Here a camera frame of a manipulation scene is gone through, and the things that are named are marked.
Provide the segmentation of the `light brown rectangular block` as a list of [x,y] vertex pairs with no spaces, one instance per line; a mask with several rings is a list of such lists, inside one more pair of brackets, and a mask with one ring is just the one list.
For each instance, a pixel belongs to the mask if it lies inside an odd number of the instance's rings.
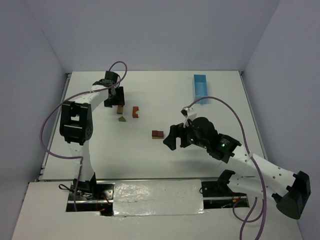
[[118,114],[118,115],[122,115],[123,112],[124,112],[124,106],[118,105],[118,106],[117,106],[117,114]]

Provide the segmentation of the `red brown square block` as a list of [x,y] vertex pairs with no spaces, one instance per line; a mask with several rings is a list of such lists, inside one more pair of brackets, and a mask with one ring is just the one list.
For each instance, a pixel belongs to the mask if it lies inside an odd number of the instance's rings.
[[152,137],[157,137],[158,136],[158,131],[157,130],[152,130],[151,136]]

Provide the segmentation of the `blue rectangular box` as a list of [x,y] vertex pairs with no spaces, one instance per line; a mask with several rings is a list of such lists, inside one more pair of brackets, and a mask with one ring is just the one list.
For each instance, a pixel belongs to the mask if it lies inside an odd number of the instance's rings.
[[207,78],[204,74],[193,75],[193,100],[208,96]]

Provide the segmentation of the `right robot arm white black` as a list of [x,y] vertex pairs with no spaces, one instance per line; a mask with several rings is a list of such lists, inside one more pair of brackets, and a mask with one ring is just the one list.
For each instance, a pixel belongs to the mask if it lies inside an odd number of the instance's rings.
[[219,188],[273,200],[285,216],[298,220],[311,195],[310,177],[303,171],[294,173],[250,153],[238,140],[218,133],[205,117],[188,120],[187,124],[171,125],[163,143],[172,151],[190,145],[205,149],[226,169],[217,179]]

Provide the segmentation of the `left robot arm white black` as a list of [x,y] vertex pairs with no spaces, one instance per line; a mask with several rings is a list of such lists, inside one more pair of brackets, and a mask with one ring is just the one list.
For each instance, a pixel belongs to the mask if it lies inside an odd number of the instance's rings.
[[59,133],[67,142],[71,156],[79,165],[73,180],[74,191],[95,195],[96,174],[90,157],[89,140],[94,131],[93,111],[100,105],[124,106],[124,88],[119,86],[120,76],[106,71],[104,78],[94,82],[88,93],[61,106]]

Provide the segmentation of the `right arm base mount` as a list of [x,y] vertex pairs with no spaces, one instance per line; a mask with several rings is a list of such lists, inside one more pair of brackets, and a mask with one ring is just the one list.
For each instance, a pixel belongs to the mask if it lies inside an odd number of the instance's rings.
[[203,208],[205,210],[232,209],[238,201],[240,203],[235,206],[236,208],[249,207],[245,193],[233,192],[226,185],[218,183],[217,180],[202,180],[199,193],[202,195]]

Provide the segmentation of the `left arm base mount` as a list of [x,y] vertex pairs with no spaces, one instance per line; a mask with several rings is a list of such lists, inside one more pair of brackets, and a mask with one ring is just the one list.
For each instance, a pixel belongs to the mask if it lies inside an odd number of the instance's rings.
[[77,191],[75,197],[69,192],[66,204],[66,212],[96,212],[102,216],[114,215],[114,183],[97,184],[96,193],[84,193]]

